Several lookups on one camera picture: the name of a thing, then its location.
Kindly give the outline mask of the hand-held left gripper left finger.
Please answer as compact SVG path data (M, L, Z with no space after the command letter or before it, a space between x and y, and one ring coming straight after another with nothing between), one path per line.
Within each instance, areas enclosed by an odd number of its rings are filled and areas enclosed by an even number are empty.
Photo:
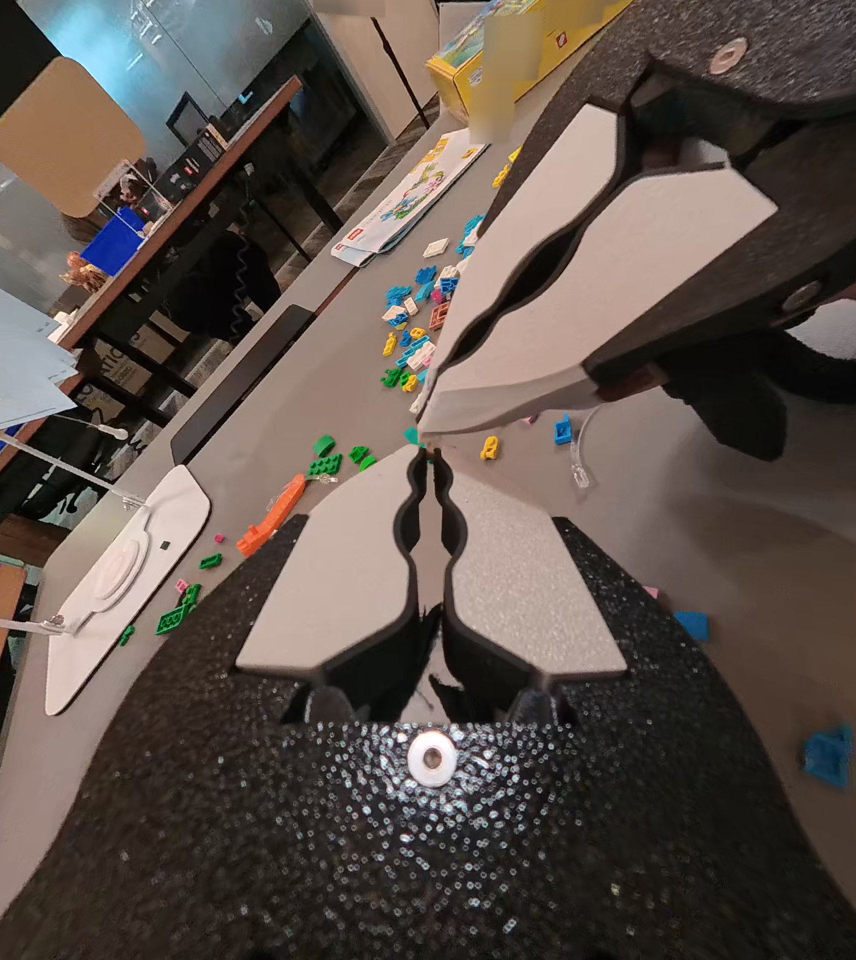
M427 451L407 444L310 511L239 671L336 688L355 708L408 704L429 655L411 557L427 464Z

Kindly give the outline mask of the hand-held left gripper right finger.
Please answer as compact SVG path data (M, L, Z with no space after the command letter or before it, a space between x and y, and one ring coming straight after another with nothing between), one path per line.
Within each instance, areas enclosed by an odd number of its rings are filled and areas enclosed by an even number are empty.
M434 453L444 574L442 646L473 698L507 712L524 690L619 678L626 659L553 517L458 452Z

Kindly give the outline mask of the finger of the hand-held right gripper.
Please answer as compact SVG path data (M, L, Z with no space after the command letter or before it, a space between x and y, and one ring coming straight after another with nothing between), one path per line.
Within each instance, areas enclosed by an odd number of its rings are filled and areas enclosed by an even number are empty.
M587 104L554 140L541 161L494 217L489 211L465 275L438 337L430 376L455 361L456 350L499 303L549 242L577 226L619 174L625 119Z
M587 408L598 387L585 362L777 210L730 167L639 177L590 223L545 292L437 371L421 435Z

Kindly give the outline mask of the orange lego piece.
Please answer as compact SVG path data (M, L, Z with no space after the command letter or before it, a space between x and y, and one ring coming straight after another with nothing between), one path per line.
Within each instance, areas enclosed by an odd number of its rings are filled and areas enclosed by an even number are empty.
M307 477L305 474L297 474L292 480L284 486L277 498L267 509L264 518L255 524L250 524L243 534L237 540L236 546L242 554L242 558L249 559L262 546L274 536L274 534L286 522L294 507L300 501L307 486Z

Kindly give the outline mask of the scattered green lego pieces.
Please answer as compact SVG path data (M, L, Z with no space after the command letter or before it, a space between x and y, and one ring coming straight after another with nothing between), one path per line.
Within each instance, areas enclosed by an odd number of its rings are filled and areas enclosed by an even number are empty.
M335 450L335 442L324 437L312 454L312 462L298 474L307 477L306 488L322 484L336 484L343 481L338 477L342 455ZM265 465L257 458L247 455L225 460L224 475L216 477L210 472L206 479L211 484L204 486L204 492L211 498L212 514L202 520L200 534L190 534L185 548L170 546L168 553L159 552L151 558L159 561L172 561L174 573L188 573L186 582L174 582L174 574L165 572L160 585L152 589L153 594L160 593L166 601L177 601L172 611L161 615L158 623L149 622L141 630L141 635L157 634L160 640L173 633L204 598L203 589L213 587L207 582L210 568L221 564L222 553L228 553L227 568L223 574L239 568L246 580L244 590L233 585L226 598L217 602L220 613L231 612L234 606L241 606L242 600L259 599L257 606L250 608L251 623L256 623L268 594L277 586L284 562L290 558L293 541L306 523L303 509L296 505L286 522L274 536L250 558L242 558L236 543L250 524L260 522L267 509L286 485L277 482L275 473L265 470Z

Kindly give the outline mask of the lego instruction booklet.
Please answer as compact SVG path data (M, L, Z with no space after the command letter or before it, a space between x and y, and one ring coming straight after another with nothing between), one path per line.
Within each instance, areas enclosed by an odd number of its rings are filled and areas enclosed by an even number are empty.
M396 246L487 149L465 127L443 135L386 198L336 241L331 256L353 267Z

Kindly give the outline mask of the pile of blue yellow white lego pieces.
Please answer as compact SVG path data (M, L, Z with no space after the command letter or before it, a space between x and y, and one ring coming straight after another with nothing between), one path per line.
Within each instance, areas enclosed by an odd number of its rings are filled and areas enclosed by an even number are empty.
M451 242L448 238L435 240L425 247L426 263L416 271L413 283L395 285L386 292L383 320L389 332L383 356L392 364L380 378L386 388L412 392L424 383L432 336L444 326L450 301L479 240L484 217L483 213L476 214L464 224L454 248L456 262L440 265L439 258Z

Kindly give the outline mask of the clear curved lego piece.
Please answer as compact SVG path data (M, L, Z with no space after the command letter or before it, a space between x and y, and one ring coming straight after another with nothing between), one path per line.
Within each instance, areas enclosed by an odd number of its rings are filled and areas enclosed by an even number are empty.
M579 426L573 429L570 445L570 470L576 489L587 492L598 485L598 480L587 460L587 437L590 425L601 407L596 406L584 413Z

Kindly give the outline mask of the yellow lego box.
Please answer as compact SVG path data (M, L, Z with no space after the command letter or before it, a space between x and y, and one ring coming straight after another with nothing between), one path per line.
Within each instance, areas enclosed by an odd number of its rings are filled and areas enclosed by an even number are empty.
M628 1L487 3L427 61L446 109L477 135L505 136L515 104L594 39Z

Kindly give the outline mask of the black laptop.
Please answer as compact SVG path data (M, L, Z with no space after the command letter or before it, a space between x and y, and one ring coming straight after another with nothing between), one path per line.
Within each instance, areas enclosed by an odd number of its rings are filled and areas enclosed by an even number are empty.
M251 349L172 437L170 450L175 466L187 465L203 450L316 319L316 312L290 305L253 342Z

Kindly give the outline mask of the wooden desk with black legs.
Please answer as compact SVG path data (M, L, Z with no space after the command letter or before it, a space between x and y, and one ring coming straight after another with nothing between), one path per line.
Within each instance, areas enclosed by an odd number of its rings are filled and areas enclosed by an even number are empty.
M249 121L237 130L228 142L224 154L194 186L194 190L187 197L182 198L181 202L158 222L156 228L147 236L122 270L111 277L98 294L93 294L78 310L74 323L60 342L63 346L70 349L86 348L92 347L96 341L105 342L149 370L152 380L164 384L186 398L194 395L195 388L176 374L173 368L152 361L142 351L138 352L134 349L130 344L130 335L122 338L120 334L131 334L137 332L141 326L150 325L152 314L161 308L170 290L181 282L189 270L194 268L198 259L207 252L217 238L218 233L226 230L230 223L235 222L252 202L256 207L261 203L258 199L261 191L260 182L249 179L245 182L250 186L247 188L241 186L238 180L240 174L236 168L240 170L243 163L249 160L248 155L254 149L254 145L289 108L294 96L302 90L302 86L300 78L290 77L270 99L259 107ZM290 173L305 195L310 208L332 234L337 234L344 222L298 165L297 157L291 151L287 140L283 139L280 142L279 153L286 171ZM258 184L257 189L251 184ZM184 224L190 225L202 214L207 216L203 229L200 229L185 246L183 255L173 266L162 269L160 264L173 243L172 238L177 239L179 232L185 229ZM141 290L146 271L150 279L149 289L140 299L135 300L133 296ZM110 395L113 400L121 402L126 412L135 414L142 421L151 422L160 427L170 422L170 416L149 405L142 396L122 390L117 383L100 374L92 377L75 374L62 385L62 392L71 393L81 385L82 381L91 381L95 387ZM0 471L15 452L13 447L6 445L4 441L18 439L26 442L41 428L43 422L43 419L38 417L26 421L14 438L9 437L2 430L0 444L4 452L0 452Z

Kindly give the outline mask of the blue box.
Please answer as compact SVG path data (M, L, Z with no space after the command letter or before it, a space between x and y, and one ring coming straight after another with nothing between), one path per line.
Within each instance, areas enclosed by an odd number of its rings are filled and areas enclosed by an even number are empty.
M109 218L80 257L110 278L115 277L146 242L152 221L139 211L122 206Z

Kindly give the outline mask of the brown rounded board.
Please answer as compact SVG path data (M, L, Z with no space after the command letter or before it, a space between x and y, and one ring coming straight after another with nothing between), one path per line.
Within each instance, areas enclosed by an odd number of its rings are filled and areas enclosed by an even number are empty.
M138 125L76 60L56 56L0 117L0 162L60 212L92 213L146 155Z

